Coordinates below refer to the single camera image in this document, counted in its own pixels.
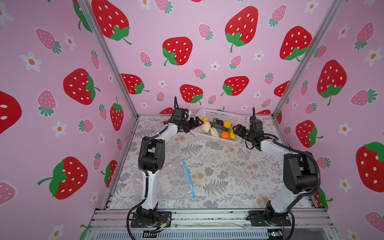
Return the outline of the orange mandarin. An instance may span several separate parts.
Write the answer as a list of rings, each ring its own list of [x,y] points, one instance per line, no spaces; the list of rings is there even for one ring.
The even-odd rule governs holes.
[[[227,139],[230,138],[230,134],[229,134],[228,132],[222,132],[221,135],[220,135],[220,137],[221,137],[222,139],[227,140]]]

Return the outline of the dark purple eggplant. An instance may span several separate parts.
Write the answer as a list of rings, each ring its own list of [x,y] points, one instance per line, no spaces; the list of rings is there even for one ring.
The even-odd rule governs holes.
[[[210,124],[211,124],[211,127],[214,127],[217,130],[226,131],[226,132],[230,130],[230,129],[226,129],[224,126],[221,126],[221,125],[214,123],[214,122],[210,122]]]

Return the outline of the clear zip bag blue zipper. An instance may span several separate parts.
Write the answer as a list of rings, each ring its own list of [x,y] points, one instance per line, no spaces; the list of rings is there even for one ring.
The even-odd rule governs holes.
[[[155,184],[160,203],[196,197],[191,174],[181,155],[166,160],[163,168],[158,171]]]

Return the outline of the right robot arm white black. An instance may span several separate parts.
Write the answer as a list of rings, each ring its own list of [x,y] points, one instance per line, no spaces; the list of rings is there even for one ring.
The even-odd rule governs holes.
[[[292,207],[303,197],[315,195],[321,185],[320,168],[310,152],[303,152],[279,143],[272,134],[250,129],[242,125],[234,127],[234,134],[250,142],[253,149],[265,152],[283,163],[284,186],[278,195],[266,205],[261,218],[270,226],[285,219]]]

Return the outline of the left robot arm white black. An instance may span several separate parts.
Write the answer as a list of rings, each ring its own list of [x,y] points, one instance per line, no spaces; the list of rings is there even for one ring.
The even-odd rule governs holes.
[[[172,117],[163,122],[164,128],[153,136],[145,136],[139,153],[138,167],[142,171],[143,199],[134,207],[139,219],[154,224],[158,218],[157,179],[165,163],[166,142],[178,133],[188,133],[203,125],[198,117]]]

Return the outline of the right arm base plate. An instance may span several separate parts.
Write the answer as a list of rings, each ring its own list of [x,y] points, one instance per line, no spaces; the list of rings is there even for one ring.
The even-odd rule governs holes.
[[[265,211],[249,211],[246,220],[251,222],[253,227],[290,227],[292,225],[288,213],[276,214]]]

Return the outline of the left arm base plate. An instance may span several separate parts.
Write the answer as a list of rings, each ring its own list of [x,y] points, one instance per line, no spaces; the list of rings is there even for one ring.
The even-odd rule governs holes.
[[[172,212],[157,212],[157,214],[135,214],[130,223],[132,228],[159,228],[170,227]]]

